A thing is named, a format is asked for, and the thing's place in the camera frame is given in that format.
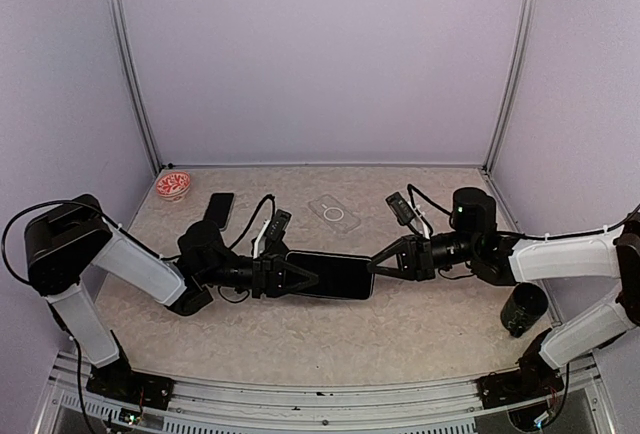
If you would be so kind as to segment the clear magsafe phone case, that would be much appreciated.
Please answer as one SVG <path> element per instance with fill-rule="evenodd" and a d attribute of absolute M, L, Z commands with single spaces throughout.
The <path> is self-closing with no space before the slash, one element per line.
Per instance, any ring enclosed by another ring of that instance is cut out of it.
<path fill-rule="evenodd" d="M 308 207 L 334 232 L 339 234 L 347 234 L 361 224 L 360 219 L 355 214 L 329 194 L 323 194 L 309 201 Z"/>

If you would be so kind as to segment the large black teal-edged phone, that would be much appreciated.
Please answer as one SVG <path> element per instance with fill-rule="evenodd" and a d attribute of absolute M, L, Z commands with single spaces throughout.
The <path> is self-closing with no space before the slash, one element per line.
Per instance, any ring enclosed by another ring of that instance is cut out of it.
<path fill-rule="evenodd" d="M 232 192 L 213 193 L 209 198 L 203 219 L 215 223 L 221 231 L 224 231 L 227 228 L 234 201 L 235 194 Z"/>

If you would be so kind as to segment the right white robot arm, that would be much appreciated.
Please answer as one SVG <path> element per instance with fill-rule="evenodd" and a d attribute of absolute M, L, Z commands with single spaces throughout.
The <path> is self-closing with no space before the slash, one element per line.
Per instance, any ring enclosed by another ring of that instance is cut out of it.
<path fill-rule="evenodd" d="M 425 219 L 412 199 L 400 193 L 386 203 L 410 234 L 371 258 L 373 275 L 409 281 L 435 278 L 437 271 L 465 264 L 493 286 L 521 287 L 552 278 L 607 277 L 619 285 L 580 315 L 538 337 L 522 355 L 511 387 L 523 398 L 535 396 L 551 370 L 639 325 L 639 212 L 613 226 L 561 235 L 529 236 L 497 227 L 497 204 L 475 187 L 457 189 L 447 210 L 450 231 L 418 229 Z"/>

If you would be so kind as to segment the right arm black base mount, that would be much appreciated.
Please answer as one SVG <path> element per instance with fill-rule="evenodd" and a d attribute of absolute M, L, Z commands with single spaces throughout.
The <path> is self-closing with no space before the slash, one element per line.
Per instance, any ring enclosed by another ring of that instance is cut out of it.
<path fill-rule="evenodd" d="M 493 372 L 475 381 L 484 409 L 520 403 L 564 389 L 559 369 L 550 367 L 540 355 L 543 340 L 550 332 L 551 328 L 546 329 L 534 338 L 515 369 Z"/>

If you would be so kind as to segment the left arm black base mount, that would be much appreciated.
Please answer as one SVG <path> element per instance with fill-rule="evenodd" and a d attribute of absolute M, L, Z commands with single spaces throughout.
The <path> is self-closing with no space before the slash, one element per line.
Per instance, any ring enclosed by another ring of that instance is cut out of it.
<path fill-rule="evenodd" d="M 131 368 L 119 340 L 112 333 L 118 358 L 104 367 L 91 367 L 87 391 L 105 398 L 166 411 L 175 381 L 169 377 L 147 374 Z"/>

